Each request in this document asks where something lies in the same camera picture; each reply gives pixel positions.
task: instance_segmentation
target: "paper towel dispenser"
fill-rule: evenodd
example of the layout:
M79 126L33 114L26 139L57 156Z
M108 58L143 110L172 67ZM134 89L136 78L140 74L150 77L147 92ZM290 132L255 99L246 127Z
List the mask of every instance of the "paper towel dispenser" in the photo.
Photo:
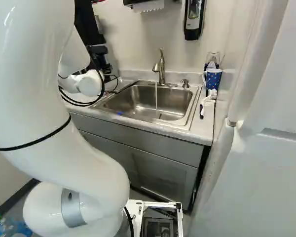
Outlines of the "paper towel dispenser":
M124 6L134 12L154 11L164 8L164 0L123 0Z

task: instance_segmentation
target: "sink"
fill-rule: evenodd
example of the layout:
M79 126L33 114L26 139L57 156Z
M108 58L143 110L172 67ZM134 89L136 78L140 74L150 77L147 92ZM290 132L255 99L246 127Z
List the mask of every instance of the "sink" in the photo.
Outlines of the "sink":
M162 125L186 126L198 92L198 86L187 89L158 86L156 106L155 85L138 81L122 92L100 100L92 109Z

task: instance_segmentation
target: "soap dispenser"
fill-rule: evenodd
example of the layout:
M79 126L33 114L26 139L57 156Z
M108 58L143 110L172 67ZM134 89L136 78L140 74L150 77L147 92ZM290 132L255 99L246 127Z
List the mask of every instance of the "soap dispenser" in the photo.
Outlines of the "soap dispenser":
M198 40L202 34L205 19L206 0L185 0L185 40Z

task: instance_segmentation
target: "cabinet door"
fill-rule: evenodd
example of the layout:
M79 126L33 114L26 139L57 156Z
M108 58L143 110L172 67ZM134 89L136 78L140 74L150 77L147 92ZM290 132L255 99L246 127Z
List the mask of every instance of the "cabinet door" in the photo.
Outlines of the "cabinet door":
M82 132L95 148L119 162L135 187L162 198L179 201L187 209L197 168L132 148L106 138Z
M180 201L183 209L188 208L197 176L196 168L139 150L134 150L132 157L141 188L169 200Z
M82 136L96 149L109 155L120 163L127 172L129 181L134 186L139 186L138 175L134 161L131 159L131 149L123 144L113 142L103 137L80 131Z

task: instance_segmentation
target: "black handle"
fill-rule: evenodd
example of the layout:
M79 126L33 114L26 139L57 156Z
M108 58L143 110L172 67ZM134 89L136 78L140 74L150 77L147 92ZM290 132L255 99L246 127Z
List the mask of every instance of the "black handle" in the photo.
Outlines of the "black handle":
M201 115L202 110L203 110L203 105L200 104L200 105L199 105L199 117L200 117L200 119L204 119L204 116Z

